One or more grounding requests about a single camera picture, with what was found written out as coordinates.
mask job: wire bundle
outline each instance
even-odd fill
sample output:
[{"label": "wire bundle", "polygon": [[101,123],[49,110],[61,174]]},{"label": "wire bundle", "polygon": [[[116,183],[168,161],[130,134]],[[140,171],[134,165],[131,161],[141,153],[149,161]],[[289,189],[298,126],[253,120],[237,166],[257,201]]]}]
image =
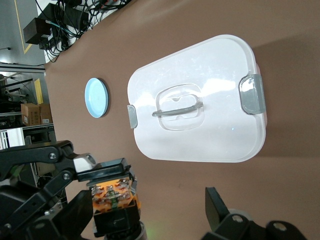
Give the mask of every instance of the wire bundle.
[{"label": "wire bundle", "polygon": [[[38,1],[35,0],[40,11],[47,18],[46,22],[51,24],[52,28],[55,28],[56,30],[55,36],[42,45],[48,55],[49,60],[54,63],[58,59],[58,56],[61,52],[69,49],[72,46],[71,40],[77,40],[81,38],[81,36],[87,30],[92,29],[95,24],[102,20],[103,14],[106,11],[121,9],[131,0],[118,0],[118,4],[116,4],[116,1],[117,0],[96,0],[92,4],[88,4],[88,0],[82,0],[82,4],[78,5],[81,7],[79,19],[82,19],[84,13],[88,13],[89,19],[84,20],[84,27],[80,28],[80,26],[78,26],[78,21],[72,21],[72,18],[65,12],[68,1],[57,0],[54,6],[54,17],[49,18],[39,6]],[[65,18],[67,18],[67,20],[71,23],[71,26],[73,27],[72,30],[70,30],[64,23]]]},{"label": "wire bundle", "polygon": [[90,7],[94,11],[104,12],[111,10],[122,9],[125,5],[131,2],[131,0],[119,0],[119,4],[115,4],[118,0],[97,0]]}]

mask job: brown table surface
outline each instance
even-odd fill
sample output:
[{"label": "brown table surface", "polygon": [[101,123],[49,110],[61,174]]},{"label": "brown table surface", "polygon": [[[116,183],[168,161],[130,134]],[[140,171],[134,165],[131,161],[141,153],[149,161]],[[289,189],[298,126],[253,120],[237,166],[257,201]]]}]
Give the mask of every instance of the brown table surface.
[{"label": "brown table surface", "polygon": [[[125,157],[138,177],[141,219],[150,240],[198,240],[209,231],[205,187],[260,225],[284,220],[319,239],[320,2],[133,0],[82,36],[46,82],[56,137],[100,162]],[[151,160],[130,129],[127,84],[155,60],[220,35],[248,42],[263,77],[268,126],[258,156],[243,163]],[[110,108],[95,119],[86,109],[90,78],[109,88]],[[67,187],[69,199],[84,183]],[[93,239],[89,225],[83,236]]]}]

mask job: metal shelf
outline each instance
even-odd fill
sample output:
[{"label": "metal shelf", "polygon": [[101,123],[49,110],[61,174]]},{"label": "metal shelf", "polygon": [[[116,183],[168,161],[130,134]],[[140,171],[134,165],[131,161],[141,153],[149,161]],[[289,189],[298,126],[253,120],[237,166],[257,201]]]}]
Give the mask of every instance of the metal shelf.
[{"label": "metal shelf", "polygon": [[17,115],[21,115],[21,112],[20,111],[15,111],[15,112],[3,112],[3,113],[0,113],[0,117],[17,116]]},{"label": "metal shelf", "polygon": [[[47,124],[41,124],[41,125],[35,125],[35,126],[23,126],[22,130],[32,130],[31,132],[28,131],[29,134],[35,134],[35,133],[42,133],[42,132],[50,132],[53,131],[54,124],[53,123],[47,123]],[[8,148],[8,136],[7,136],[8,129],[0,130],[0,150],[1,149],[7,149]]]}]

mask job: gray floor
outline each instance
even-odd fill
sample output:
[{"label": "gray floor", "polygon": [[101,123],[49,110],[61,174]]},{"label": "gray floor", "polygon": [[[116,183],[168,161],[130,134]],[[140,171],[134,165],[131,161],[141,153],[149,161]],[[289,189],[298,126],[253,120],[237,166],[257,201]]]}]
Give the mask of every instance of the gray floor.
[{"label": "gray floor", "polygon": [[[45,63],[44,51],[37,45],[32,45],[27,51],[29,44],[24,43],[23,29],[28,23],[38,16],[37,6],[34,0],[2,0],[0,1],[0,49],[11,48],[11,50],[0,50],[0,62],[18,63],[28,65],[39,65]],[[0,72],[4,76],[12,73]],[[43,74],[23,73],[17,75],[14,79],[8,79],[7,83],[11,84],[17,81],[40,79],[41,91],[44,103],[49,103],[47,84]],[[12,88],[21,88],[22,94],[28,94],[27,100],[30,103],[37,103],[36,90],[33,81],[15,85]]]}]

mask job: electronic component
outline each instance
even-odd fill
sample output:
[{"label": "electronic component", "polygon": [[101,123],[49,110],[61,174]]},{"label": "electronic component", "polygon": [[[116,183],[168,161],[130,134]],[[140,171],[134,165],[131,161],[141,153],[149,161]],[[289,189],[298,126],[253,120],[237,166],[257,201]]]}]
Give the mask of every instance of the electronic component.
[{"label": "electronic component", "polygon": [[[39,15],[38,18],[43,19],[43,20],[49,20],[49,21],[55,21],[55,8],[56,5],[49,3],[42,11],[42,13]],[[58,38],[59,37],[59,29],[57,27],[52,27],[52,36],[53,38]]]},{"label": "electronic component", "polygon": [[88,27],[89,14],[66,6],[63,12],[63,23],[78,30]]},{"label": "electronic component", "polygon": [[78,178],[79,181],[91,179],[87,186],[91,190],[96,237],[106,235],[107,239],[113,239],[128,233],[139,235],[142,225],[137,179],[125,158],[100,163],[80,172]]},{"label": "electronic component", "polygon": [[27,44],[39,44],[51,34],[51,26],[45,20],[35,17],[24,29],[24,41]]},{"label": "electronic component", "polygon": [[82,0],[64,0],[64,3],[67,4],[70,8],[74,8],[82,3]]}]

